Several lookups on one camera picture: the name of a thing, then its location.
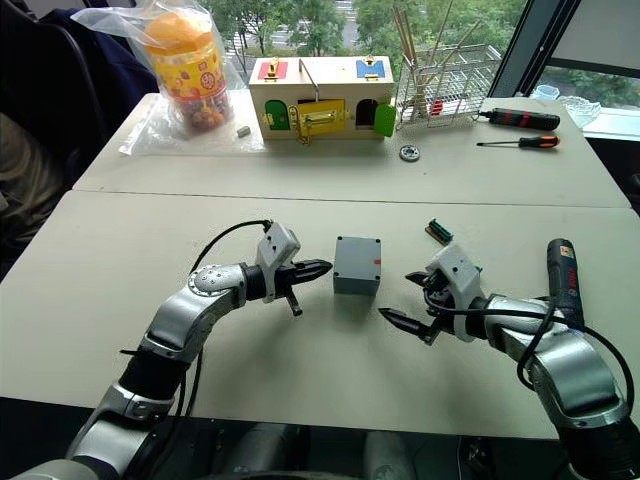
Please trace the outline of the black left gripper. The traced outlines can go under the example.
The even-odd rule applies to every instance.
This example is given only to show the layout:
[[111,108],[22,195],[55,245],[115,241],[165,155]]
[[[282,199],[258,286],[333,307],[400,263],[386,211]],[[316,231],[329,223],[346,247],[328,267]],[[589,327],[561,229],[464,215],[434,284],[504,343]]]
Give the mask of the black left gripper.
[[325,260],[303,260],[289,265],[280,266],[274,276],[275,295],[285,296],[294,317],[303,313],[293,286],[299,282],[311,282],[327,274],[333,265]]

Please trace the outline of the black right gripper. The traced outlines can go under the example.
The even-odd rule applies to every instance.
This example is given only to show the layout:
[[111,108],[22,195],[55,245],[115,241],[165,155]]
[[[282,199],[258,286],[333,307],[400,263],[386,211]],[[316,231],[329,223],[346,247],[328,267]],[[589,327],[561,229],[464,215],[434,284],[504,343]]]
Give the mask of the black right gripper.
[[[447,309],[455,308],[455,301],[448,290],[448,280],[440,270],[434,271],[431,275],[426,271],[415,271],[406,274],[405,278],[420,288],[426,288],[425,297],[433,304]],[[431,306],[427,309],[427,313],[435,318],[431,325],[410,318],[404,312],[393,308],[379,308],[378,312],[394,327],[417,337],[426,345],[434,343],[442,331],[442,325],[452,325],[454,322],[453,314],[442,313]]]

